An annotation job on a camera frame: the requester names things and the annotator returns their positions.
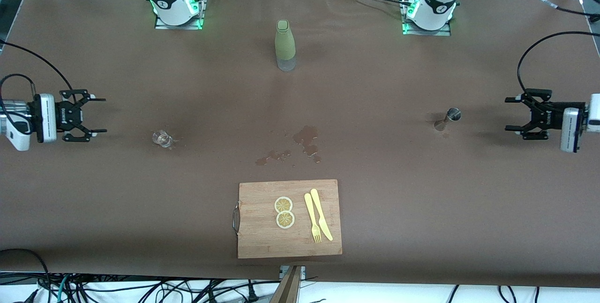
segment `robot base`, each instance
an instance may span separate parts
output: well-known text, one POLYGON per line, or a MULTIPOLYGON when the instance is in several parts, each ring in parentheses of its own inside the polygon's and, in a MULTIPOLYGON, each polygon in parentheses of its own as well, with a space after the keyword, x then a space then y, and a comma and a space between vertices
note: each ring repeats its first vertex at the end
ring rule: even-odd
MULTIPOLYGON (((414 4, 414 0, 399 0, 399 1, 407 1, 411 4, 414 4)), ((407 17, 409 10, 411 10, 413 6, 405 6, 400 5, 400 15, 402 16, 402 34, 416 34, 417 36, 450 36, 450 22, 446 22, 444 26, 439 30, 424 30, 418 27, 414 21, 407 17)))
POLYGON ((157 16, 154 22, 154 29, 157 30, 202 30, 204 26, 204 12, 206 12, 206 0, 194 0, 191 2, 191 8, 199 10, 199 13, 193 16, 187 23, 182 25, 168 25, 161 21, 157 16))

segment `yellow plastic knife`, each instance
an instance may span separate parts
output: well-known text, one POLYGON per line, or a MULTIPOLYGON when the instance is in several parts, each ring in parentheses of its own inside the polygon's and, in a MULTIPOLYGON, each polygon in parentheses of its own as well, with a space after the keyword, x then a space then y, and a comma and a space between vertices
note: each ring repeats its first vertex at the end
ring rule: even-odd
POLYGON ((319 193, 316 189, 311 189, 310 195, 313 197, 313 202, 315 203, 315 207, 317 207, 317 211, 319 212, 319 226, 321 227, 321 230, 323 230, 323 234, 325 234, 327 239, 333 241, 334 238, 331 236, 330 228, 327 226, 327 222, 325 222, 325 216, 323 215, 323 209, 321 208, 321 200, 319 200, 319 193))

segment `yellow plastic fork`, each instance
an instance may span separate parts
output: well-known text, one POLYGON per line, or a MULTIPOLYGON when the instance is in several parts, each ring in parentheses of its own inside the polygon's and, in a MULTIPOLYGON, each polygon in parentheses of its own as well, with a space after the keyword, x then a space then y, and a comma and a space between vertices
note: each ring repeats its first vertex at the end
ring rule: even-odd
POLYGON ((313 198, 310 196, 310 193, 304 194, 304 202, 306 202, 306 208, 308 208, 310 220, 311 222, 313 222, 313 227, 311 228, 311 232, 313 233, 313 239, 315 240, 315 243, 321 243, 321 229, 319 229, 319 226, 317 226, 317 220, 315 220, 313 198))

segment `green bottle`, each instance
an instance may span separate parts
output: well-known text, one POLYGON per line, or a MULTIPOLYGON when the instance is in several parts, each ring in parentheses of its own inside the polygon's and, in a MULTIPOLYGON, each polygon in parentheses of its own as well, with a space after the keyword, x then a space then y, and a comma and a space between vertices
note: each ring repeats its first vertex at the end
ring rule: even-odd
POLYGON ((285 19, 277 22, 275 55, 277 56, 277 66, 280 70, 287 72, 296 67, 296 42, 294 42, 290 23, 285 19))

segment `metal handle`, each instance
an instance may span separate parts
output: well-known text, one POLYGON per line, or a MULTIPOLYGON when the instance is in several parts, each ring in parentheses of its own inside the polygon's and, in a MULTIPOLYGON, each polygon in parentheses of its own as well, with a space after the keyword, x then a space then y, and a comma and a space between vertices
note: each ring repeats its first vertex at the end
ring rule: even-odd
POLYGON ((240 235, 240 224, 238 223, 238 228, 235 227, 236 216, 238 217, 238 222, 239 222, 240 221, 240 202, 239 201, 235 204, 235 208, 233 209, 233 230, 236 235, 240 235))

